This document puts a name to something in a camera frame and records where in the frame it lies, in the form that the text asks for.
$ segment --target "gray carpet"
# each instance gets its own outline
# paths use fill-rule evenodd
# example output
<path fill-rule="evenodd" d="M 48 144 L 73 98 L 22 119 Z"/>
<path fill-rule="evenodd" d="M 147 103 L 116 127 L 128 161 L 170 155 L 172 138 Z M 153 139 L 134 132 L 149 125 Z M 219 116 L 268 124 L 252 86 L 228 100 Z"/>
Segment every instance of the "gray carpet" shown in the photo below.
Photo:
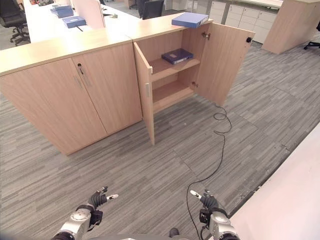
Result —
<path fill-rule="evenodd" d="M 225 108 L 233 128 L 208 188 L 236 209 L 320 121 L 320 49 L 301 46 L 281 55 L 253 43 Z M 100 226 L 84 239 L 118 233 L 167 235 L 177 227 L 196 239 L 186 208 L 188 183 L 207 176 L 221 157 L 227 121 L 194 96 L 155 117 L 156 145 L 143 122 L 71 156 L 64 156 L 6 98 L 0 96 L 0 231 L 50 239 L 99 187 L 120 197 L 101 209 Z M 202 207 L 190 198 L 196 223 Z"/>
<path fill-rule="evenodd" d="M 10 42 L 12 35 L 15 34 L 13 32 L 13 29 L 14 27 L 5 28 L 2 25 L 0 25 L 0 50 L 9 49 L 16 46 L 14 42 Z M 23 31 L 28 32 L 28 28 L 25 27 Z M 19 43 L 19 46 L 28 44 L 28 43 L 29 43 L 28 41 L 22 41 Z"/>

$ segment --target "open cabinet door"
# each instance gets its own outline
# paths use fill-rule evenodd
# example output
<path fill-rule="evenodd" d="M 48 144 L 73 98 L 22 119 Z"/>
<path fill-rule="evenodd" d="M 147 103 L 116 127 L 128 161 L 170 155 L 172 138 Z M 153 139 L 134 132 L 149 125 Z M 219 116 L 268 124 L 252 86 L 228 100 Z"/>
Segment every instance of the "open cabinet door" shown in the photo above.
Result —
<path fill-rule="evenodd" d="M 152 66 L 149 65 L 138 44 L 133 43 L 135 68 L 139 83 L 142 117 L 148 129 L 152 145 L 155 145 L 154 109 L 152 99 Z"/>
<path fill-rule="evenodd" d="M 195 92 L 223 105 L 250 48 L 255 33 L 231 26 L 210 23 L 203 49 Z"/>

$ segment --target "door hinge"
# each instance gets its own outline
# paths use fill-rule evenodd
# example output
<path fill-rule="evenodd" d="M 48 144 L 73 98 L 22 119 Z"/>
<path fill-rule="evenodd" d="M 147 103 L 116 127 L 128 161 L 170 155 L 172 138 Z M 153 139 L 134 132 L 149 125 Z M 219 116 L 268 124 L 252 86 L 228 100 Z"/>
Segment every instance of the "door hinge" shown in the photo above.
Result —
<path fill-rule="evenodd" d="M 196 88 L 199 86 L 198 84 L 196 84 L 195 81 L 192 81 L 191 84 L 194 85 Z"/>
<path fill-rule="evenodd" d="M 210 39 L 210 35 L 211 33 L 206 33 L 205 31 L 203 33 L 201 33 L 202 37 L 204 37 L 205 39 Z"/>

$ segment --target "cabinet shelf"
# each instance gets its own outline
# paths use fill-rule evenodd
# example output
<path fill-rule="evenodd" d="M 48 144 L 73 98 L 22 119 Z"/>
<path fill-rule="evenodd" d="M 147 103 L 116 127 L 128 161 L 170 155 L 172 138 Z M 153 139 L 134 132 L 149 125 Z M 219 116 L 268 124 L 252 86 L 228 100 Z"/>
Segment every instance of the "cabinet shelf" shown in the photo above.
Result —
<path fill-rule="evenodd" d="M 170 62 L 159 58 L 157 60 L 153 60 L 149 62 L 150 66 L 152 66 L 152 75 L 151 81 L 155 82 L 159 79 L 163 79 L 170 75 L 176 74 L 185 69 L 191 68 L 200 64 L 200 61 L 196 58 L 191 58 L 177 64 L 171 64 Z"/>
<path fill-rule="evenodd" d="M 166 109 L 194 94 L 194 91 L 179 81 L 168 83 L 152 91 L 153 113 Z"/>

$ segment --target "desk surface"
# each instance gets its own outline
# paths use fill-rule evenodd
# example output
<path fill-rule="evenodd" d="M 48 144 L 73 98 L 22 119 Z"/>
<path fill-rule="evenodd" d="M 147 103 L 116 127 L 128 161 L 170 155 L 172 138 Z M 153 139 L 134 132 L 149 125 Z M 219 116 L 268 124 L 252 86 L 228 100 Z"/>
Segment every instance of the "desk surface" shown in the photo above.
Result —
<path fill-rule="evenodd" d="M 231 218 L 241 239 L 319 239 L 319 139 L 320 124 Z"/>
<path fill-rule="evenodd" d="M 106 10 L 103 10 L 105 14 L 117 14 L 118 18 L 111 18 L 110 16 L 104 17 L 105 26 L 108 29 L 119 31 L 124 27 L 127 28 L 131 23 L 141 21 L 140 18 L 119 11 L 109 6 L 101 5 Z M 28 30 L 30 40 L 32 43 L 49 40 L 52 38 L 63 37 L 69 33 L 78 33 L 83 31 L 92 30 L 88 25 L 81 26 L 81 30 L 73 27 L 67 28 L 62 19 L 58 18 L 50 12 L 52 4 L 46 6 L 32 5 L 29 0 L 24 0 L 24 8 L 26 21 L 28 24 Z"/>
<path fill-rule="evenodd" d="M 172 19 L 181 14 L 183 14 L 183 12 L 132 22 L 130 26 L 126 28 L 125 34 L 134 41 L 138 41 L 186 29 L 187 27 L 171 24 Z"/>
<path fill-rule="evenodd" d="M 273 7 L 273 8 L 280 8 L 283 1 L 281 0 L 230 0 L 230 2 L 241 2 L 241 3 L 248 3 L 254 4 L 264 7 Z"/>
<path fill-rule="evenodd" d="M 8 48 L 0 51 L 0 59 L 5 60 L 0 64 L 0 76 L 131 42 L 123 33 L 102 28 Z"/>

